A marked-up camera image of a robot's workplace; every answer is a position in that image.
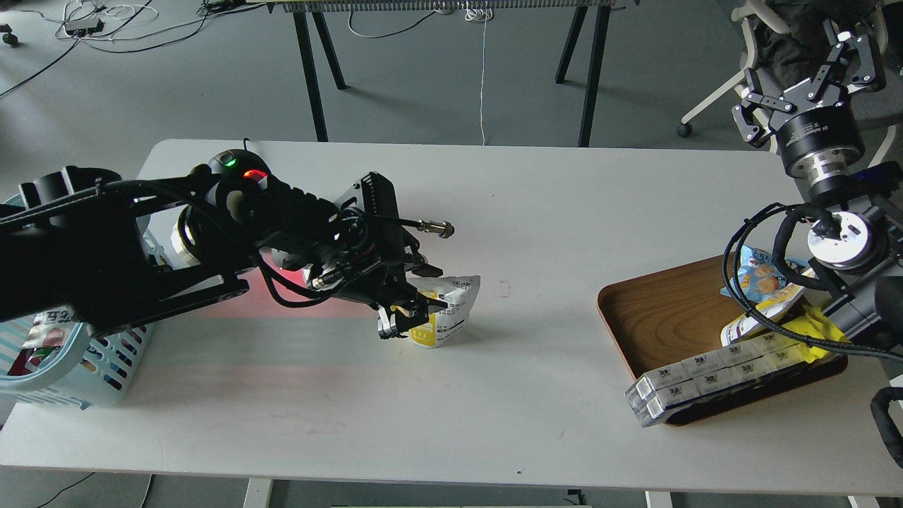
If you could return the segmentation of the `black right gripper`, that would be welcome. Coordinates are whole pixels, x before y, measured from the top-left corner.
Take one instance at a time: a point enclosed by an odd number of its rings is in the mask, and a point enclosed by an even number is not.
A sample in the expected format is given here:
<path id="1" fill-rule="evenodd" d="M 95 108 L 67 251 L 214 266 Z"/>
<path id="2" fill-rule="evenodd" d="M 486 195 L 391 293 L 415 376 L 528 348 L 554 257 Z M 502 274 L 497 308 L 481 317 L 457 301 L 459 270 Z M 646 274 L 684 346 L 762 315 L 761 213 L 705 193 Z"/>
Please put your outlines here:
<path id="1" fill-rule="evenodd" d="M 823 21 L 831 51 L 810 80 L 809 99 L 848 99 L 861 91 L 886 87 L 880 52 L 870 35 L 839 32 Z M 801 81 L 781 87 L 768 68 L 745 68 L 739 74 L 739 103 L 732 116 L 743 142 L 764 147 L 774 142 L 787 176 L 809 186 L 813 205 L 838 205 L 854 192 L 849 167 L 864 154 L 864 143 L 851 107 L 816 107 L 802 112 Z"/>

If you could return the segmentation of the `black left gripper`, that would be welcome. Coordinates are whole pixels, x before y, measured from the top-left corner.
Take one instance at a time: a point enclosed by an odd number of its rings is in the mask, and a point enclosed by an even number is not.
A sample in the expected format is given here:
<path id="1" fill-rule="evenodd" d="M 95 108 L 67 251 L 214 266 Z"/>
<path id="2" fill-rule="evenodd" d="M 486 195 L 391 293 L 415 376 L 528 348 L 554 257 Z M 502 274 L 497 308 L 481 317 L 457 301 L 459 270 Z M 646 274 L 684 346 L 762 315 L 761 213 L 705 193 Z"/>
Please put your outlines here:
<path id="1" fill-rule="evenodd" d="M 428 297 L 408 282 L 411 273 L 424 279 L 443 277 L 443 269 L 420 254 L 420 242 L 413 234 L 403 234 L 404 257 L 397 266 L 380 260 L 375 247 L 335 240 L 332 243 L 306 242 L 303 245 L 304 284 L 314 293 L 308 306 L 338 298 L 364 303 L 377 311 L 380 339 L 401 338 L 410 329 L 424 325 L 430 315 L 449 307 L 447 302 Z"/>

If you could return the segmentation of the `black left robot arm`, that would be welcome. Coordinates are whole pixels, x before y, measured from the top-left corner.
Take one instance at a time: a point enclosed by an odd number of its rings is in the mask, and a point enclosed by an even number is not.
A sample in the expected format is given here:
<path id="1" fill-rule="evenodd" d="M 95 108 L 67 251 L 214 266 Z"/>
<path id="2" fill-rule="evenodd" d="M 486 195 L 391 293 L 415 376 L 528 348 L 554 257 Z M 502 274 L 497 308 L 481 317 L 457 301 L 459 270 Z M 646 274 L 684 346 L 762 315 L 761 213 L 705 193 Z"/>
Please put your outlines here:
<path id="1" fill-rule="evenodd" d="M 383 339 L 447 308 L 406 279 L 442 273 L 409 229 L 448 238 L 454 226 L 401 218 L 392 183 L 373 171 L 338 202 L 262 163 L 130 181 L 67 167 L 22 184 L 20 198 L 2 206 L 3 320 L 68 308 L 104 337 L 241 296 L 251 270 L 284 308 L 364 303 Z"/>

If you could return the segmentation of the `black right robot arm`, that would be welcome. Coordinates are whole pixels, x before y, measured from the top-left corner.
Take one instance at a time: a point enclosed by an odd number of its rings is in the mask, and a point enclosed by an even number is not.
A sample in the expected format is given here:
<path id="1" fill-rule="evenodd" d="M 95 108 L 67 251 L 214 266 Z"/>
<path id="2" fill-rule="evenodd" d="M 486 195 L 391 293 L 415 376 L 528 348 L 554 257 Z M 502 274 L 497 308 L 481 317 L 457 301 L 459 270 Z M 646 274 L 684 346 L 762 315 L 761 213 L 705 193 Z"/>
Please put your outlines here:
<path id="1" fill-rule="evenodd" d="M 868 35 L 823 23 L 831 52 L 812 78 L 772 97 L 747 68 L 748 93 L 733 107 L 739 134 L 751 147 L 776 143 L 786 174 L 809 183 L 810 200 L 775 203 L 748 219 L 729 240 L 744 243 L 764 219 L 784 219 L 772 260 L 793 284 L 829 293 L 822 314 L 844 341 L 816 339 L 772 322 L 734 289 L 729 295 L 768 330 L 842 355 L 901 361 L 901 210 L 890 196 L 901 183 L 895 161 L 849 168 L 864 151 L 849 97 L 885 86 L 880 55 Z"/>

